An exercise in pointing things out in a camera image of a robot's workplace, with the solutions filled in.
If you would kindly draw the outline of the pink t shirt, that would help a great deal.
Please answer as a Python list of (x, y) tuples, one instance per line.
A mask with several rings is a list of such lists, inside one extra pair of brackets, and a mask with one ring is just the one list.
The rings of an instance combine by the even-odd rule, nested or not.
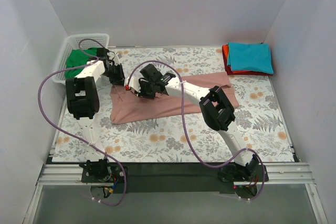
[[(226, 72), (185, 76), (183, 80), (196, 86), (222, 88), (234, 108), (238, 108), (234, 88)], [(114, 124), (131, 123), (135, 121), (158, 119), (181, 115), (181, 98), (157, 94), (155, 99), (138, 98), (122, 86), (113, 86), (110, 97), (112, 112), (110, 119)]]

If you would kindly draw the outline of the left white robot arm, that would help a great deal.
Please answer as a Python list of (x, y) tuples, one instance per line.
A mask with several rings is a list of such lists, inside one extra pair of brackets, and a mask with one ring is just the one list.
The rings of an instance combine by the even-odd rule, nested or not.
[(87, 64), (90, 66), (66, 80), (67, 107), (88, 144), (87, 161), (81, 167), (88, 176), (107, 182), (112, 176), (108, 158), (96, 150), (102, 149), (97, 118), (100, 109), (97, 81), (101, 76), (106, 76), (112, 85), (123, 86), (125, 77), (119, 58), (106, 48), (98, 48)]

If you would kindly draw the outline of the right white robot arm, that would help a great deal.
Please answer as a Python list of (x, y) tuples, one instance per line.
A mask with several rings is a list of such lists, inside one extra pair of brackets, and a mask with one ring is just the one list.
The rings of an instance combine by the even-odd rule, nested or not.
[(210, 165), (191, 148), (201, 164), (213, 169), (221, 168), (224, 174), (239, 176), (246, 181), (257, 174), (261, 161), (254, 150), (245, 146), (235, 122), (235, 109), (220, 87), (203, 88), (188, 83), (175, 69), (161, 74), (153, 60), (143, 62), (137, 68), (142, 76), (138, 79), (129, 76), (124, 84), (126, 88), (132, 89), (137, 96), (143, 98), (153, 99), (160, 93), (181, 98), (181, 105), (189, 101), (199, 106), (206, 125), (223, 138), (232, 157), (223, 164)]

